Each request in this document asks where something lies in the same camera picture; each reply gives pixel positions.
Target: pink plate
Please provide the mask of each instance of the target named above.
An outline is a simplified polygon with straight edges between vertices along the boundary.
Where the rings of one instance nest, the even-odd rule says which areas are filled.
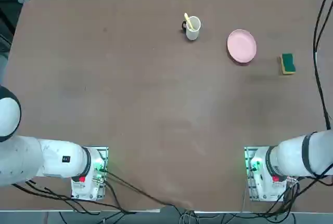
[[[234,30],[228,37],[228,51],[239,63],[250,62],[257,52],[254,37],[246,30]]]

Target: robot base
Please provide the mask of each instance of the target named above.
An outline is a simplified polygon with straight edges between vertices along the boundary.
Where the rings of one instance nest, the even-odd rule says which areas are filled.
[[[73,199],[96,201],[105,197],[104,180],[107,175],[100,169],[107,171],[108,147],[86,147],[91,155],[91,166],[86,177],[79,181],[71,179]]]
[[[277,181],[269,174],[265,157],[269,147],[245,147],[249,195],[252,201],[276,202],[284,193],[287,180]]]

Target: green sponge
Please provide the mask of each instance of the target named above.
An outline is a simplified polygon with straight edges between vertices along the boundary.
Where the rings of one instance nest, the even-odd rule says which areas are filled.
[[[280,56],[281,69],[284,75],[294,74],[296,68],[293,64],[293,55],[292,54],[282,54]]]

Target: yellow spoon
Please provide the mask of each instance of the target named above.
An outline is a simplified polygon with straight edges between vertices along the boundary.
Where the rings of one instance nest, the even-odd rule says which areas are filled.
[[[189,28],[191,28],[191,30],[194,31],[194,27],[192,26],[192,23],[191,21],[189,20],[189,17],[187,15],[187,13],[184,13],[184,17],[185,17],[185,20],[187,21],[188,25],[189,25]]]

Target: mug handle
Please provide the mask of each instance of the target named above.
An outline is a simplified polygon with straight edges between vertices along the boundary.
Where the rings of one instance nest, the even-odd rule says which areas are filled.
[[[182,23],[182,29],[183,29],[183,32],[186,33],[186,21],[185,20]]]

